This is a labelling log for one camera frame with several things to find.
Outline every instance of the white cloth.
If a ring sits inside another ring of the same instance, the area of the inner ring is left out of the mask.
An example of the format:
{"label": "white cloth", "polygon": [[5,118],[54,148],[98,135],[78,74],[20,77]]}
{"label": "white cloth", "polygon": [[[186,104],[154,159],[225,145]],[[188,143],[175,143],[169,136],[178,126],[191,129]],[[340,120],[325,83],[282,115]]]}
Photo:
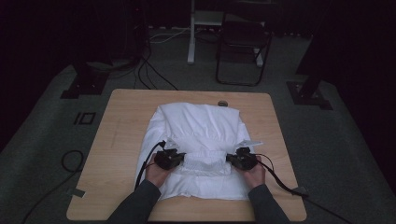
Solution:
{"label": "white cloth", "polygon": [[168,138],[179,145],[177,153],[185,152],[186,155],[160,187],[160,200],[180,195],[248,199],[248,187],[243,177],[226,162],[226,154],[234,154],[235,145],[250,139],[238,110],[188,103],[160,105],[148,124],[136,176],[153,146]]}

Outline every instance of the chair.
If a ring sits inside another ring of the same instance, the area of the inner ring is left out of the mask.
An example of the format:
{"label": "chair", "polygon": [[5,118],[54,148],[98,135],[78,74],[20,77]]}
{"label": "chair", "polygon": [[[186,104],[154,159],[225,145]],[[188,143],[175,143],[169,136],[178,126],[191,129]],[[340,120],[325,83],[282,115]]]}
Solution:
{"label": "chair", "polygon": [[[262,81],[273,32],[277,28],[281,17],[282,9],[280,5],[272,3],[272,1],[233,0],[225,6],[216,53],[217,82],[231,85],[256,86]],[[254,56],[253,62],[256,62],[265,49],[262,68],[257,81],[238,82],[220,79],[219,64],[224,48],[223,45],[228,46],[227,48],[229,49],[248,48],[251,50],[249,53]]]}

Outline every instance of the gray sleeve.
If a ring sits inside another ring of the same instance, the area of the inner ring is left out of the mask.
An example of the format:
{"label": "gray sleeve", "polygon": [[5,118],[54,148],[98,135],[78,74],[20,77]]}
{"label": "gray sleeve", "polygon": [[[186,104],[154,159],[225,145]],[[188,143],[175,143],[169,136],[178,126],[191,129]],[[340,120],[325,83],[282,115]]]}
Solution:
{"label": "gray sleeve", "polygon": [[283,224],[290,223],[282,208],[273,198],[266,185],[259,185],[248,194],[254,209],[254,217],[258,224]]}
{"label": "gray sleeve", "polygon": [[122,201],[106,223],[147,223],[151,210],[160,196],[160,190],[145,179],[135,192]]}

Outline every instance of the table top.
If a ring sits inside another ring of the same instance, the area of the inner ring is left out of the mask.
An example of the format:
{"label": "table top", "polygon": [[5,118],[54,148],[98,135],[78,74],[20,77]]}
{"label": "table top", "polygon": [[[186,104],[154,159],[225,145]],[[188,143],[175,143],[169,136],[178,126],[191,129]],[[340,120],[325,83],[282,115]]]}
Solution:
{"label": "table top", "polygon": [[[271,158],[286,186],[298,187],[270,95],[224,91],[114,90],[108,101],[77,189],[67,210],[71,220],[106,220],[134,189],[143,137],[158,105],[175,102],[217,105],[227,101],[240,111],[250,138],[263,141],[256,153]],[[283,190],[267,173],[266,185],[291,221],[306,219],[303,200]],[[253,221],[249,201],[174,197],[158,201],[150,221]]]}

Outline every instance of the human hand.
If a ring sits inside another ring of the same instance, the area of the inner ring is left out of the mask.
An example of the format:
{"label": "human hand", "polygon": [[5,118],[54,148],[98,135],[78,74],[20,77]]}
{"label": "human hand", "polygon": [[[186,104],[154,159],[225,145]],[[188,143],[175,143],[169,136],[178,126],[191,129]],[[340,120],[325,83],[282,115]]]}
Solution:
{"label": "human hand", "polygon": [[[258,161],[262,161],[260,156],[256,156]],[[238,168],[235,170],[244,177],[245,181],[247,182],[247,186],[250,189],[254,189],[261,184],[265,184],[265,169],[257,163],[251,170],[243,171]]]}
{"label": "human hand", "polygon": [[146,168],[145,178],[149,182],[157,186],[157,188],[160,188],[165,182],[166,178],[172,173],[174,169],[164,170],[163,168],[158,166],[157,163],[155,163],[154,161],[156,155],[156,153],[152,154],[151,160],[149,161]]}

